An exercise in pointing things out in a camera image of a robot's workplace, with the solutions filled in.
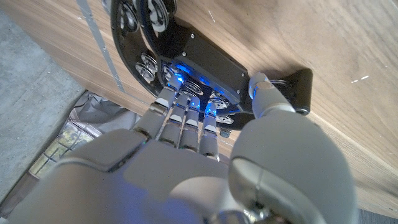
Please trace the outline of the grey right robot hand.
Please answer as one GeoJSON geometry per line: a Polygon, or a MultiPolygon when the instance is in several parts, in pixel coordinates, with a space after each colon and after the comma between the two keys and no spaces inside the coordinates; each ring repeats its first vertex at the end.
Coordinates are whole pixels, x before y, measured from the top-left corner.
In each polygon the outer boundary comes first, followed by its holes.
{"type": "Polygon", "coordinates": [[[177,95],[172,77],[132,130],[69,152],[8,216],[9,223],[354,223],[349,165],[267,76],[249,81],[254,119],[228,163],[216,111],[177,95]]]}

